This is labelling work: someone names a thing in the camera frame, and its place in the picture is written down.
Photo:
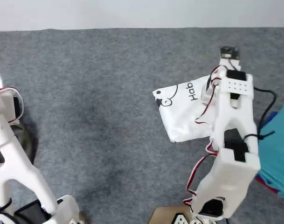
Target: red fabric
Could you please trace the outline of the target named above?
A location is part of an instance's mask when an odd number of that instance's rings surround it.
[[[265,182],[264,182],[260,177],[256,176],[256,179],[257,179],[257,181],[259,181],[261,184],[265,185],[265,186],[268,187],[271,191],[273,191],[274,193],[277,194],[277,190],[274,189],[274,188],[271,188],[271,187],[267,186],[267,185],[265,184]]]

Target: black wire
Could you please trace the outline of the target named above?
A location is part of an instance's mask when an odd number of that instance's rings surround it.
[[[230,58],[228,58],[228,61],[229,61],[230,65],[234,68],[234,70],[237,70],[236,67],[231,63],[231,59],[230,59]],[[269,112],[269,110],[272,108],[272,106],[274,105],[274,103],[275,103],[276,100],[277,100],[277,94],[276,94],[274,91],[272,91],[272,90],[263,90],[263,89],[259,89],[259,88],[255,87],[255,86],[254,86],[254,90],[259,91],[259,92],[268,92],[268,93],[271,93],[272,96],[273,96],[273,98],[272,98],[271,103],[270,103],[270,104],[268,105],[268,107],[265,109],[265,111],[263,112],[263,114],[262,114],[262,116],[261,116],[261,118],[260,118],[260,120],[259,120],[259,124],[258,124],[258,128],[257,128],[257,134],[247,134],[247,135],[244,136],[243,140],[245,140],[245,139],[246,139],[247,137],[249,137],[249,136],[255,136],[255,137],[257,137],[259,140],[263,140],[264,138],[266,138],[266,137],[268,137],[268,136],[270,136],[270,135],[272,135],[272,134],[275,133],[275,131],[272,131],[272,132],[270,132],[270,133],[268,133],[268,134],[261,135],[261,129],[262,129],[262,127],[263,127],[264,120],[265,120],[265,117],[266,117],[267,113]]]
[[[268,92],[268,93],[271,93],[273,98],[272,98],[272,101],[271,103],[268,105],[268,107],[265,109],[264,113],[262,114],[261,118],[260,118],[260,121],[259,121],[259,124],[258,124],[258,129],[257,129],[257,133],[258,135],[260,135],[261,133],[261,129],[263,127],[263,124],[264,124],[264,119],[266,117],[266,114],[268,113],[268,111],[272,108],[272,106],[274,105],[274,103],[276,102],[277,100],[277,94],[272,91],[272,90],[262,90],[262,89],[259,89],[257,87],[254,87],[254,90],[256,91],[259,91],[259,92]]]
[[[237,70],[237,68],[231,63],[231,59],[230,59],[230,58],[228,58],[228,61],[229,61],[230,65],[232,66],[232,68],[233,68],[234,70]]]
[[[12,215],[8,214],[7,212],[4,212],[4,210],[6,208],[8,208],[11,203],[12,203],[12,199],[10,198],[9,202],[7,204],[5,204],[3,207],[0,208],[0,214],[2,214],[4,216],[6,216],[7,218],[9,218],[15,224],[20,224],[20,222],[15,217],[13,217]]]

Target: carpet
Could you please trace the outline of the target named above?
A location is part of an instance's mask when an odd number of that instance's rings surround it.
[[[146,224],[156,207],[181,205],[208,138],[171,143],[152,91],[209,74],[223,45],[240,47],[242,70],[278,93],[279,110],[284,28],[0,32],[0,74],[25,100],[35,165],[55,196],[74,196],[96,224]],[[270,101],[255,92],[255,121]],[[35,199],[15,181],[10,189],[16,208]],[[254,180],[230,221],[284,224],[284,199]]]

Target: white wire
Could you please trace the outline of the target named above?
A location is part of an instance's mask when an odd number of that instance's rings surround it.
[[[14,88],[14,87],[4,87],[4,88],[1,88],[0,92],[3,92],[3,91],[14,91],[17,94],[18,98],[19,98],[19,102],[21,103],[21,113],[20,113],[20,115],[17,118],[9,121],[9,124],[11,124],[11,123],[15,122],[16,120],[19,120],[23,116],[23,114],[24,114],[24,100],[21,97],[20,92],[16,88]]]

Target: cartoon logo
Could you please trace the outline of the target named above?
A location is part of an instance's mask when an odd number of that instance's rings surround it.
[[[178,85],[168,87],[168,91],[164,91],[164,94],[162,94],[161,90],[156,90],[156,92],[154,93],[154,96],[156,98],[157,106],[158,107],[171,106],[173,104],[172,99],[176,95],[177,90],[178,90]]]

